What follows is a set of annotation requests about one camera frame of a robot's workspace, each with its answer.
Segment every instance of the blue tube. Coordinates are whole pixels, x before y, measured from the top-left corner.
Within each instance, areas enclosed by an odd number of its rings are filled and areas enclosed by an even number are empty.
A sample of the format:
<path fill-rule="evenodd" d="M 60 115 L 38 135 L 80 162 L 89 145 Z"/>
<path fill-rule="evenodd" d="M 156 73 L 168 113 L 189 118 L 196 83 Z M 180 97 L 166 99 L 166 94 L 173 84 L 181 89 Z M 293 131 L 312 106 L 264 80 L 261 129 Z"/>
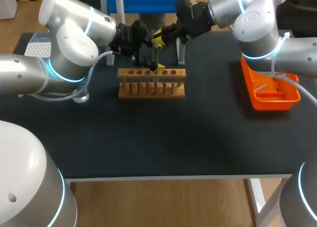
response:
<path fill-rule="evenodd" d="M 123 0 L 125 13 L 176 13 L 177 0 Z M 115 0 L 107 0 L 108 13 L 117 13 Z"/>

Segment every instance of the black table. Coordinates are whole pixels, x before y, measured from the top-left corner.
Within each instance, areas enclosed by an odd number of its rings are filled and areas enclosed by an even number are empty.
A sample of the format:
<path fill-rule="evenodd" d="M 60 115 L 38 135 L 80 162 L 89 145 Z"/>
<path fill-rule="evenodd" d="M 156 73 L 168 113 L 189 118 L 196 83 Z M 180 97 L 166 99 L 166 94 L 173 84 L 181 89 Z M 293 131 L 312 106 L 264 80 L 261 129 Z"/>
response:
<path fill-rule="evenodd" d="M 31 36 L 21 36 L 15 53 Z M 71 179 L 291 174 L 314 152 L 316 108 L 302 97 L 287 112 L 253 110 L 230 33 L 200 36 L 185 60 L 185 99 L 119 100 L 117 68 L 131 67 L 120 58 L 96 67 L 88 102 L 1 97 L 0 120 L 35 134 Z M 160 62 L 177 68 L 176 49 Z M 317 94 L 313 80 L 300 83 Z"/>

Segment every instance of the gray robot arm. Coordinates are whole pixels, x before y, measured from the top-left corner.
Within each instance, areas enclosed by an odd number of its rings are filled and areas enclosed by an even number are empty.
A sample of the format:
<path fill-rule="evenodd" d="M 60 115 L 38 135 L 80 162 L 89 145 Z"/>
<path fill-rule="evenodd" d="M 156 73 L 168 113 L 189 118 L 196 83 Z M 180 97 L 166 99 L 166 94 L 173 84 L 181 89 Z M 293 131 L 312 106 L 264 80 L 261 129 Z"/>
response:
<path fill-rule="evenodd" d="M 39 22 L 50 31 L 51 57 L 1 54 L 0 95 L 74 91 L 116 32 L 113 18 L 78 0 L 43 0 Z"/>
<path fill-rule="evenodd" d="M 317 78 L 317 38 L 279 36 L 276 7 L 285 0 L 209 0 L 210 13 L 233 33 L 250 68 Z"/>

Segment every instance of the wooden test tube rack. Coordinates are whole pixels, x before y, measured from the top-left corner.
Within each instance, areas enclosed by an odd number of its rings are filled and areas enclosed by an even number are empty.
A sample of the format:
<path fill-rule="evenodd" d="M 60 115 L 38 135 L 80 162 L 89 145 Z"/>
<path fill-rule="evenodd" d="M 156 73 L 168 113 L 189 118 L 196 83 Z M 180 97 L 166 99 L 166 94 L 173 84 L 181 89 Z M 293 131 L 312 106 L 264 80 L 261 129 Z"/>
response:
<path fill-rule="evenodd" d="M 163 69 L 158 73 L 149 69 L 118 69 L 122 79 L 119 98 L 184 98 L 185 69 Z M 142 79 L 147 82 L 127 82 L 126 79 Z"/>

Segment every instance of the orange plastic basket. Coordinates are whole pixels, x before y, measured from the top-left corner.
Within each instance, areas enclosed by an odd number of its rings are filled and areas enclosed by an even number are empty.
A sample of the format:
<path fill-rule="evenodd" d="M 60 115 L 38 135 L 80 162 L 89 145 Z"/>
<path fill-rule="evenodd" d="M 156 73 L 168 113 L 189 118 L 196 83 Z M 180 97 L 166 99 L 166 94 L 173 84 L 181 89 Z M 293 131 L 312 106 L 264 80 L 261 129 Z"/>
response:
<path fill-rule="evenodd" d="M 290 83 L 268 77 L 250 69 L 244 56 L 241 65 L 253 107 L 261 111 L 285 111 L 301 100 L 297 88 Z M 286 74 L 298 83 L 298 77 Z"/>

